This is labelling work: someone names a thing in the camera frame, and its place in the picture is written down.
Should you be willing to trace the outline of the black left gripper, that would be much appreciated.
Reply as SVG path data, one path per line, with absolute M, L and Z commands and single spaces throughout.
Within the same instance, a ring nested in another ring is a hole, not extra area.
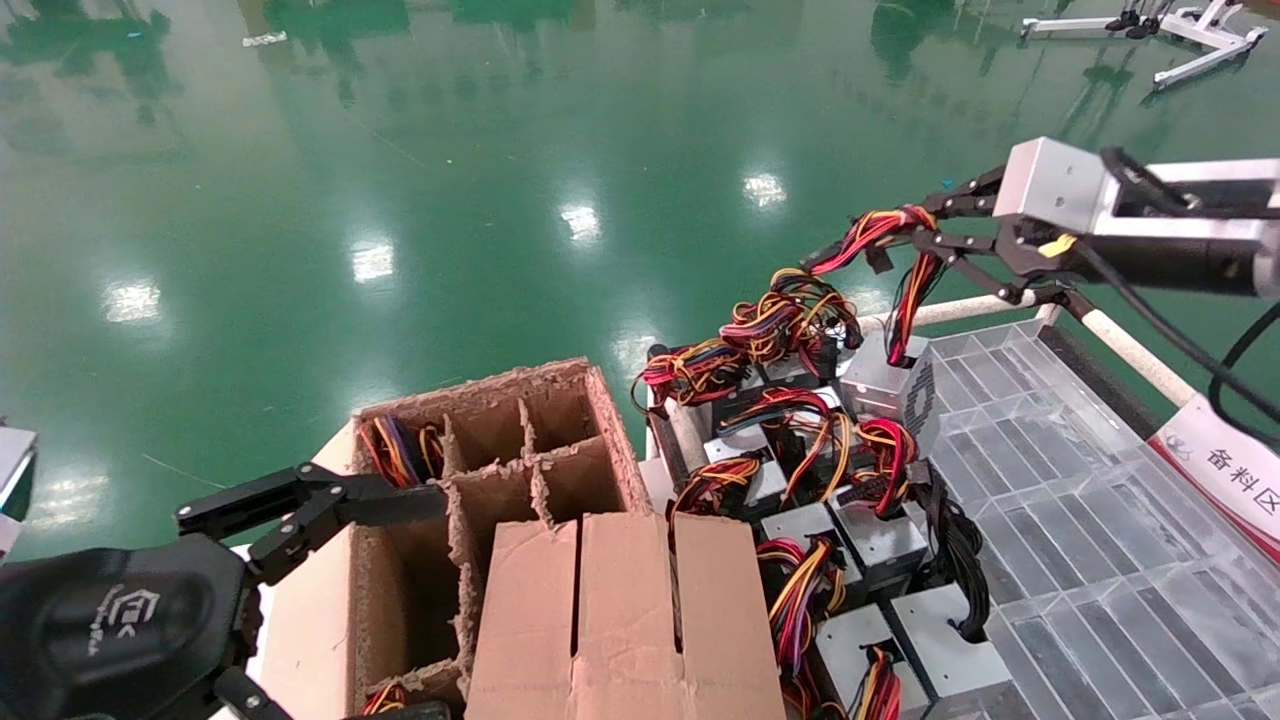
M 303 462 L 178 507 L 187 537 L 170 544 L 8 562 L 3 716 L 210 719 L 224 706 L 238 719 L 293 719 L 242 670 L 262 624 L 256 582 L 275 585 L 348 525 L 425 521 L 447 507 L 438 486 Z M 215 542 L 273 520 L 250 546 L 250 573 Z M 393 683 L 349 719 L 451 719 L 451 707 L 410 702 Z

